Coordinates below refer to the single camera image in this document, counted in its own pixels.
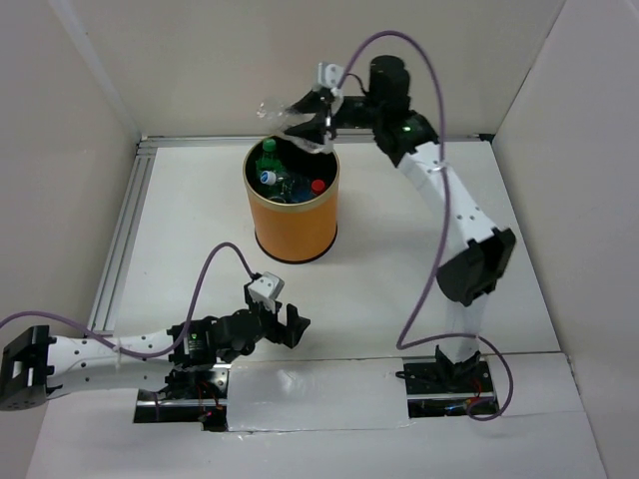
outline plastic bottle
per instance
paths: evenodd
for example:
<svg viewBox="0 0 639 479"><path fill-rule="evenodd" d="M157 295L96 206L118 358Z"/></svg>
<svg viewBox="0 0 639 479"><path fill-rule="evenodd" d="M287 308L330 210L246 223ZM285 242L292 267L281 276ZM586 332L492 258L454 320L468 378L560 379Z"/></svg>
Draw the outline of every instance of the plastic bottle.
<svg viewBox="0 0 639 479"><path fill-rule="evenodd" d="M297 173L263 172L260 181L263 185L277 189L287 203L303 203L314 197L311 180Z"/></svg>
<svg viewBox="0 0 639 479"><path fill-rule="evenodd" d="M323 180L313 180L311 183L311 193L313 194L313 198L318 197L325 191L326 183L324 183Z"/></svg>
<svg viewBox="0 0 639 479"><path fill-rule="evenodd" d="M259 178L262 172L283 172L286 170L278 155L278 143L273 138L266 138L262 142L262 155L256 161L256 174Z"/></svg>
<svg viewBox="0 0 639 479"><path fill-rule="evenodd" d="M258 118L266 122L268 131L283 132L286 128L299 125L306 117L289 108L283 100L268 97L260 103Z"/></svg>

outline black bracket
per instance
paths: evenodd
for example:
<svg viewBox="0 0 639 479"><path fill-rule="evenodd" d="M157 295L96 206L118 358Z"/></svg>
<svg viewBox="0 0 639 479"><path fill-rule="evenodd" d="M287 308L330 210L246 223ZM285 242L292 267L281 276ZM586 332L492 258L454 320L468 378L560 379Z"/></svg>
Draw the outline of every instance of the black bracket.
<svg viewBox="0 0 639 479"><path fill-rule="evenodd" d="M0 410L17 411L47 401L49 326L33 326L11 341L2 352Z"/></svg>
<svg viewBox="0 0 639 479"><path fill-rule="evenodd" d="M425 117L410 109L410 74L403 60L391 55L375 57L369 65L368 91L363 96L345 96L339 110L331 113L334 97L328 88L308 92L291 110L314 114L305 123L284 133L317 144L330 132L371 129L377 146L397 166L404 155L428 142L438 143L438 135Z"/></svg>
<svg viewBox="0 0 639 479"><path fill-rule="evenodd" d="M511 229L493 230L482 242L471 240L468 248L439 267L437 283L451 301L470 306L482 294L493 292L515 248Z"/></svg>
<svg viewBox="0 0 639 479"><path fill-rule="evenodd" d="M479 364L480 358L481 353L477 350L465 361L453 363L448 359L448 356L441 352L438 345L435 348L435 370L439 382L444 385L450 385L469 377Z"/></svg>
<svg viewBox="0 0 639 479"><path fill-rule="evenodd" d="M191 321L185 340L169 355L169 360L182 371L204 371L212 368L218 359L231 363L241 355L248 356L263 338L291 349L296 347L311 321L301 317L295 306L287 304L287 323L281 324L278 315L282 304L276 301L275 312L272 312L253 301L249 293L251 284L244 286L248 309L239 309L229 316L207 316ZM176 340L183 325L171 327L168 334Z"/></svg>

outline orange bin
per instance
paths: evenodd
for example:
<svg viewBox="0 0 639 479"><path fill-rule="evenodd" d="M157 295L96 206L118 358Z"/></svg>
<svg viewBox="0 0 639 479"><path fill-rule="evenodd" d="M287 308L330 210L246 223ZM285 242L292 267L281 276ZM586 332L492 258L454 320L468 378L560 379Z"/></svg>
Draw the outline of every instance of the orange bin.
<svg viewBox="0 0 639 479"><path fill-rule="evenodd" d="M287 169L312 180L323 180L326 189L304 203L289 205L267 200L257 191L260 181L256 161L262 154L262 142L254 145L245 158L243 171L256 239L262 250L278 261L313 261L330 249L337 236L339 159L336 154L313 155L286 140L276 141Z"/></svg>

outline white robotic arm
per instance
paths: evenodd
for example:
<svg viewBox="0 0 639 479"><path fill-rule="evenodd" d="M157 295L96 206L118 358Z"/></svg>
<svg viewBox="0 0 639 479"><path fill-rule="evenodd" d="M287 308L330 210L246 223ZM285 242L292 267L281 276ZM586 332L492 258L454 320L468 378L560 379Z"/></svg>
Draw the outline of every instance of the white robotic arm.
<svg viewBox="0 0 639 479"><path fill-rule="evenodd" d="M447 332L477 334L485 295L495 289L505 271L515 245L514 234L510 229L499 230L474 201L454 168L439 163L436 131L410 109L410 76L403 61L392 56L374 58L368 91L362 90L361 97L345 97L336 87L342 74L341 67L320 63L312 90L289 108L293 115L314 117L278 134L310 153L328 153L338 130L372 130L377 146L410 180L433 213L440 216L446 203L441 170L446 168L450 228L446 261L437 271L437 282L451 301ZM446 355L461 362L476 350L476 341L470 339L459 350L446 351Z"/></svg>
<svg viewBox="0 0 639 479"><path fill-rule="evenodd" d="M140 388L180 399L184 393L193 396L203 384L215 391L215 397L225 397L219 386L226 383L228 373L222 371L226 377L218 377L215 369L227 370L238 356L251 354L263 338L294 348L309 327L311 322L300 317L292 304L287 304L286 324L279 322L282 304L277 298L283 287L274 274L254 274L245 285L248 308L192 320L172 352L153 358L136 354L171 349L184 323L154 333L109 338L114 348L91 338L51 336L46 325L31 327L4 348L0 410L28 409L92 389Z"/></svg>

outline purple cable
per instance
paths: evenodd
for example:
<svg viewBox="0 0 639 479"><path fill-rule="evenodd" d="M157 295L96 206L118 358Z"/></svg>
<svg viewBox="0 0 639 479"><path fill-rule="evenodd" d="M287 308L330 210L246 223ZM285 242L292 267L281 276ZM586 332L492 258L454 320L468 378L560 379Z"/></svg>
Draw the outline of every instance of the purple cable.
<svg viewBox="0 0 639 479"><path fill-rule="evenodd" d="M414 47L414 49L419 53L419 55L423 59L424 63L426 64L426 67L428 67L428 72L430 73L430 77L432 78L432 83L435 87L435 94L437 96L437 106L439 108L439 139L440 139L439 164L445 167L446 163L444 161L445 159L444 144L446 139L446 120L445 120L444 110L443 110L443 94L441 93L439 80L437 79L437 75L432 66L432 62L430 62L430 59L428 58L428 55L423 50L423 48L421 48L421 46L410 36L406 35L405 33L397 32L395 30L384 30L382 32L375 33L374 35L371 35L370 37L368 37L366 40L363 41L361 45L359 45L357 50L355 50L355 53L352 55L352 57L346 64L346 67L343 71L343 76L339 79L339 83L337 83L337 87L338 88L342 87L343 82L346 81L346 75L348 75L348 73L350 73L350 70L352 70L352 66L355 64L355 62L361 55L361 52L363 52L363 50L372 42L382 37L398 37L398 38L401 38L402 40L405 40L406 42L408 42L410 45ZM409 349L410 347L419 346L421 344L424 344L425 342L429 342L429 338L425 338L425 339L420 339L413 342L404 343L406 337L408 336L408 333L410 332L410 329L412 328L412 325L415 323L415 320L417 319L417 315L421 311L421 307L423 306L424 302L428 298L428 295L430 294L430 291L432 290L432 286L434 285L435 278L437 276L437 270L439 269L439 265L441 264L441 260L443 259L443 254L446 250L446 241L448 239L448 229L450 227L450 184L448 181L448 173L446 171L446 168L441 169L441 177L443 179L443 190L444 190L444 213L443 213L443 227L441 228L441 237L439 238L437 253L435 254L435 259L432 264L432 268L430 269L430 274L428 275L428 279L426 280L426 285L424 286L423 291L421 292L421 296L417 300L417 304L415 305L415 308L412 310L412 313L408 317L408 321L406 322L405 326L401 330L401 333L399 334L399 338L397 339L396 347L399 350Z"/></svg>
<svg viewBox="0 0 639 479"><path fill-rule="evenodd" d="M441 264L441 260L443 259L443 255L446 250L446 241L448 239L448 229L450 227L450 184L448 181L448 173L445 168L446 163L445 163L445 151L444 151L444 144L446 139L446 120L445 120L444 109L443 109L443 94L441 93L441 86L439 84L439 80L435 73L434 67L432 66L432 62L428 58L428 55L426 54L424 49L421 48L421 46L413 38L411 38L409 35L406 35L405 33L398 32L396 30L384 30L382 32L375 33L374 35L371 35L366 40L364 40L361 43L361 45L359 45L357 50L355 50L355 53L352 55L352 57L346 64L346 67L344 68L344 71L343 71L343 75L339 79L339 82L337 83L337 87L341 88L343 86L343 83L346 81L347 75L352 70L353 65L355 64L355 62L361 55L361 52L363 52L363 50L372 42L382 37L397 37L408 42L419 53L422 60L426 64L426 67L428 68L428 72L430 73L430 77L432 78L432 83L435 88L435 95L437 97L437 106L439 109L439 139L440 139L439 164L443 167L441 169L441 177L443 180L443 190L444 190L443 226L441 228L441 237L439 238L439 244L437 246L435 259L433 261L432 268L430 269L430 274L428 275L428 279L426 280L426 284L423 288L423 291L421 292L421 296L417 300L417 304L415 305L415 308L412 310L412 313L408 317L406 324L401 330L401 333L399 334L399 338L397 339L397 344L395 347L399 350L406 350L411 347L426 344L427 342L437 341L440 339L448 339L451 337L477 338L480 341L482 341L484 344L486 344L488 347L490 347L490 349L493 350L493 352L497 355L497 357L503 364L506 370L506 374L508 375L508 395L506 396L506 400L504 401L501 409L499 409L497 412L495 412L494 414L490 416L481 417L481 418L476 417L472 415L472 409L479 404L490 401L491 399L481 399L481 400L475 401L466 409L466 414L468 414L468 416L471 417L472 419L475 419L477 421L489 421L503 414L503 412L510 405L510 401L512 400L512 395L514 392L514 381L512 377L512 371L510 370L510 366L508 366L508 363L506 362L505 357L503 356L503 354L501 354L501 352L499 352L499 350L494 346L494 344L492 344L490 341L488 341L484 337L474 335L474 334L463 333L463 332L438 334L435 336L429 336L429 337L418 339L412 342L404 343L404 341L406 340L406 337L408 336L408 333L410 332L413 324L415 323L415 320L417 319L417 316L419 315L419 312L421 311L421 307L425 303L426 299L428 298L428 295L430 294L430 291L432 290L432 287L435 282L435 278L437 277L437 270L439 269L439 265Z"/></svg>
<svg viewBox="0 0 639 479"><path fill-rule="evenodd" d="M131 349L126 349L122 347L118 349L122 354L131 356L131 357L136 357L138 359L153 359L154 357L164 356L165 354L168 354L174 351L180 344L182 344L182 341L184 340L185 336L189 332L189 326L191 325L191 320L193 319L193 314L196 309L196 303L198 302L198 296L200 296L200 290L202 289L202 284L204 283L204 279L207 275L207 270L209 269L209 265L211 264L213 257L218 253L220 249L224 247L229 247L233 251L235 251L240 257L240 261L242 262L242 265L244 269L247 271L247 273L249 274L249 276L250 277L254 276L253 272L251 271L251 268L249 267L249 264L247 263L240 249L237 246L235 246L232 242L221 242L216 247L214 247L213 250L209 253L207 260L204 262L204 265L202 266L202 270L200 271L200 277L198 277L198 282L196 283L195 290L193 291L191 304L189 305L189 312L187 312L187 318L185 319L184 326L182 327L182 331L180 331L180 335L175 340L175 342L171 344L169 347L167 347L166 349L163 349L162 351L158 351L158 352L138 352L138 351L132 351ZM88 337L95 339L96 341L98 341L101 344L104 344L110 349L115 350L118 348L118 346L115 343L109 341L108 339L105 339L100 334L93 332L84 324L81 324L79 322L74 321L73 319L69 319L59 314L54 314L52 312L46 312L46 311L16 312L14 314L11 314L10 316L7 316L2 321L0 321L0 328L4 327L6 324L13 321L14 319L18 319L19 317L26 317L26 316L39 316L39 317L45 317L47 319L53 319L58 322L62 322L68 326L71 326L83 332Z"/></svg>

